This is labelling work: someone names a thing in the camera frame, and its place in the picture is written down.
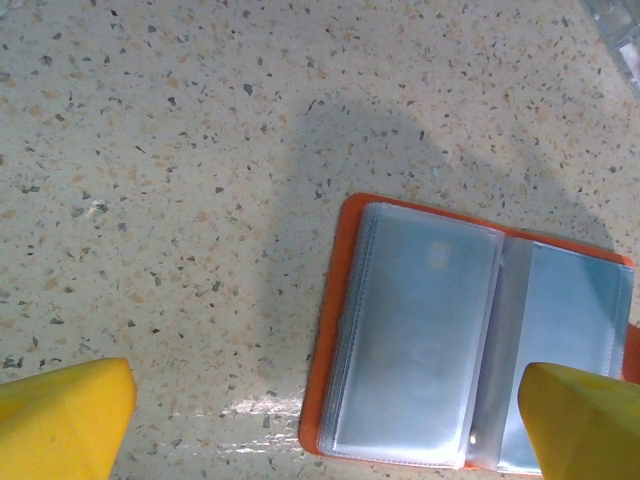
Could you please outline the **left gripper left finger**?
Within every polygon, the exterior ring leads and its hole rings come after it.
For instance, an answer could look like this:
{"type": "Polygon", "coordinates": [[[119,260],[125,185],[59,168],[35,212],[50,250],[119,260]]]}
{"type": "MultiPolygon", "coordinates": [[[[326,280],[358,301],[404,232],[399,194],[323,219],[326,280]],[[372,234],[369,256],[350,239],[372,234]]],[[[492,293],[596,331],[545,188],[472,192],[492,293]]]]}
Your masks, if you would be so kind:
{"type": "Polygon", "coordinates": [[[136,394],[125,358],[0,384],[0,480],[108,480],[136,394]]]}

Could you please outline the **orange card holder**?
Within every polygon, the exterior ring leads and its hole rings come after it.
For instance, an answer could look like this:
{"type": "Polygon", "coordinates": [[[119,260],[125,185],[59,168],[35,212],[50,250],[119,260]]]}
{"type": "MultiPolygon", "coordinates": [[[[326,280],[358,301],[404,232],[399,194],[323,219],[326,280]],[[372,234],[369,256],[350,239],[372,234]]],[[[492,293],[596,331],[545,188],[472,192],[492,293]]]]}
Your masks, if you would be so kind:
{"type": "Polygon", "coordinates": [[[299,440],[309,453],[536,476],[525,367],[640,383],[635,266],[610,250],[358,193],[336,230],[299,440]]]}

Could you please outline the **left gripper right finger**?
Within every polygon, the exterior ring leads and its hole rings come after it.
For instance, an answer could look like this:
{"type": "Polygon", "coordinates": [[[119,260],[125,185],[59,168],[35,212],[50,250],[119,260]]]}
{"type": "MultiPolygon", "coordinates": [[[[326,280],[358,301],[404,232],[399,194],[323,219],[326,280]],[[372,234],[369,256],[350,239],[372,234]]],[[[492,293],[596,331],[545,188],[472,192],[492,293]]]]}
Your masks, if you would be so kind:
{"type": "Polygon", "coordinates": [[[544,480],[640,480],[640,385],[536,362],[518,407],[544,480]]]}

